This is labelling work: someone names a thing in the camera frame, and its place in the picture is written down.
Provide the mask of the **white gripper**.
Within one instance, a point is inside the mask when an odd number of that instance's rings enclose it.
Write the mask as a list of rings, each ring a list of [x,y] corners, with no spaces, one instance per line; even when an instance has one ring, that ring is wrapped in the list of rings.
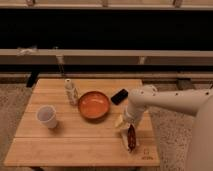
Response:
[[[120,115],[115,121],[115,127],[120,128],[125,124],[125,121],[129,124],[132,124],[134,127],[137,127],[142,119],[143,111],[135,110],[132,113],[128,111],[128,108],[124,109],[123,116]]]

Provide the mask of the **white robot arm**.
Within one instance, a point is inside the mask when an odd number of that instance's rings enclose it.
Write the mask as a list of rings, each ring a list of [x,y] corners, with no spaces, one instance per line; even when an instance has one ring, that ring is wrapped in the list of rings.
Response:
[[[194,116],[185,171],[213,171],[213,89],[158,91],[153,85],[131,89],[115,126],[121,128],[129,123],[137,127],[149,107]]]

